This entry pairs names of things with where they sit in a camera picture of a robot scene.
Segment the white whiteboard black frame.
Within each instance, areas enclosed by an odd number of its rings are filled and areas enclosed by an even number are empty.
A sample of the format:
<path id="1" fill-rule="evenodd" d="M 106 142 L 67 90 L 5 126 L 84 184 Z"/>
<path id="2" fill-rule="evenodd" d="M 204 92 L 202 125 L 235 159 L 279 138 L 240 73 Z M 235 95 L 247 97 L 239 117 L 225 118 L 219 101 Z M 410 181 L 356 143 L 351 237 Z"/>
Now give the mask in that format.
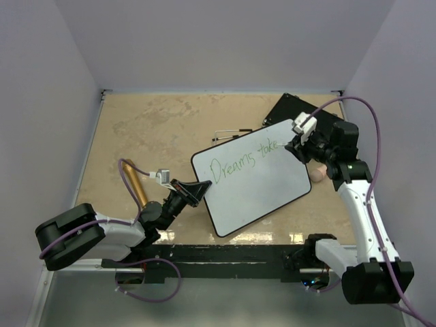
<path id="1" fill-rule="evenodd" d="M 191 157 L 216 235 L 224 237 L 311 191 L 306 165 L 277 144 L 295 136 L 292 120 L 253 131 Z"/>

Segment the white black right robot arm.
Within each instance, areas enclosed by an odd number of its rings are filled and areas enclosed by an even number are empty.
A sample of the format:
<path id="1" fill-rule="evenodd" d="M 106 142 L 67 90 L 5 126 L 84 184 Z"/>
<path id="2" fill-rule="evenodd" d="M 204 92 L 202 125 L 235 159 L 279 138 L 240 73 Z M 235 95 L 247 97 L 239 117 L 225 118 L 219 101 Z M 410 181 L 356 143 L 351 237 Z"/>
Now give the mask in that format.
<path id="1" fill-rule="evenodd" d="M 340 279 L 348 303 L 397 304 L 414 277 L 411 262 L 400 258 L 387 235 L 373 194 L 374 178 L 366 162 L 358 159 L 358 127 L 338 121 L 329 137 L 316 129 L 315 118 L 297 118 L 295 137 L 286 144 L 302 163 L 315 160 L 327 167 L 328 178 L 351 220 L 356 251 L 345 249 L 331 234 L 311 234 L 305 241 L 305 263 L 325 263 Z"/>

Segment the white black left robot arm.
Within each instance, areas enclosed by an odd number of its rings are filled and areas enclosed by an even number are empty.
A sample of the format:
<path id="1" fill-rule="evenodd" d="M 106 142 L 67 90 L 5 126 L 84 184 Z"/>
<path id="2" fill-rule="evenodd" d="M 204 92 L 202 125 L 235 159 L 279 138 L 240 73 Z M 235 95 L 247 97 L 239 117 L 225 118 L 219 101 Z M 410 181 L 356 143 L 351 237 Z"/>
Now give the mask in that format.
<path id="1" fill-rule="evenodd" d="M 132 220 L 105 216 L 89 203 L 75 206 L 36 227 L 40 259 L 50 271 L 85 259 L 113 260 L 134 267 L 140 262 L 140 249 L 159 240 L 160 232 L 167 230 L 187 205 L 197 207 L 212 184 L 173 179 L 163 203 L 149 202 Z"/>

